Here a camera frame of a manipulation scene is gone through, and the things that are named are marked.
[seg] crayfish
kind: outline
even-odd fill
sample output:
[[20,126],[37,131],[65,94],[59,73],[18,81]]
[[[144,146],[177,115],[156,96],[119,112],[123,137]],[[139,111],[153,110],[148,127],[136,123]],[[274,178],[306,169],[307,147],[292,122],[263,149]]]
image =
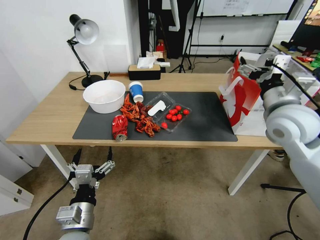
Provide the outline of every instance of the crayfish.
[[138,132],[143,133],[144,131],[149,137],[154,137],[154,132],[159,132],[160,126],[153,122],[152,117],[148,117],[147,112],[152,106],[144,106],[142,102],[132,104],[129,101],[129,96],[128,93],[120,111],[129,121],[136,123],[136,130]]

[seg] desk lamp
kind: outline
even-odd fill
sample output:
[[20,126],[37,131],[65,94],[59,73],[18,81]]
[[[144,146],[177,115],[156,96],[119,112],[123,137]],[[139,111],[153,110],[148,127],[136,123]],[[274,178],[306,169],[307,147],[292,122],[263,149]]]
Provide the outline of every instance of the desk lamp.
[[74,55],[76,55],[77,59],[83,70],[86,72],[87,76],[82,79],[81,83],[83,87],[88,87],[90,84],[94,82],[98,82],[103,80],[103,78],[99,75],[91,75],[90,69],[88,66],[82,61],[74,49],[74,45],[81,43],[84,45],[88,45],[93,43],[98,35],[99,35],[99,27],[98,25],[89,19],[81,19],[78,15],[72,14],[69,18],[70,23],[74,26],[74,36],[70,38],[67,43],[71,47]]

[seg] lamp arm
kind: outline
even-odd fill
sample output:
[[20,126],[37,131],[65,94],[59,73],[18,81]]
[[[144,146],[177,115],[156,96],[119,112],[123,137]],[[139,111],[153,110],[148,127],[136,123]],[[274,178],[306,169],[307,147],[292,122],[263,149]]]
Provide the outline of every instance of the lamp arm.
[[77,54],[76,50],[74,49],[74,45],[76,45],[76,44],[79,43],[79,42],[74,41],[73,39],[75,39],[75,37],[72,37],[71,39],[69,39],[69,40],[67,41],[67,43],[68,43],[68,45],[71,47],[74,55],[76,55],[77,59],[79,60],[79,63],[80,63],[80,65],[81,65],[81,67],[83,68],[83,70],[86,72],[87,77],[88,77],[88,78],[91,78],[90,69],[89,69],[88,66],[85,64],[85,62],[81,60],[81,58],[80,58],[79,55]]

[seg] white bowl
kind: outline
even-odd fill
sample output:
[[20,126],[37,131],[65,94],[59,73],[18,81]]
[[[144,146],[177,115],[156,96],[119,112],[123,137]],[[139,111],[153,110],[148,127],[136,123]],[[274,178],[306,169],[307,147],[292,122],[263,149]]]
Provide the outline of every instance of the white bowl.
[[102,80],[91,84],[83,92],[83,99],[97,113],[111,113],[121,108],[126,87],[114,80]]

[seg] plastic container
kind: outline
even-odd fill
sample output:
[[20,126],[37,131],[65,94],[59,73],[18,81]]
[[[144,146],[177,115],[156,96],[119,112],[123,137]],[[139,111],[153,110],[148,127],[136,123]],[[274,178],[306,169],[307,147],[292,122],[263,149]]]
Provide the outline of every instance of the plastic container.
[[[159,126],[161,126],[161,123],[163,122],[167,123],[168,128],[166,128],[166,130],[168,132],[173,132],[174,130],[176,130],[179,124],[181,124],[183,121],[186,120],[186,118],[188,118],[191,115],[192,110],[186,106],[183,106],[180,103],[176,103],[166,92],[160,93],[158,96],[153,98],[150,102],[148,102],[146,106],[154,106],[160,100],[162,100],[165,103],[166,108],[164,111],[158,111],[155,115],[153,115],[152,116],[153,121]],[[182,110],[188,109],[189,114],[188,115],[182,114],[182,119],[180,121],[177,120],[175,122],[172,122],[171,120],[166,119],[167,114],[169,114],[169,110],[175,109],[177,105],[181,106]]]
[[95,82],[83,92],[83,99],[97,113],[112,113],[121,108],[126,87],[114,80]]

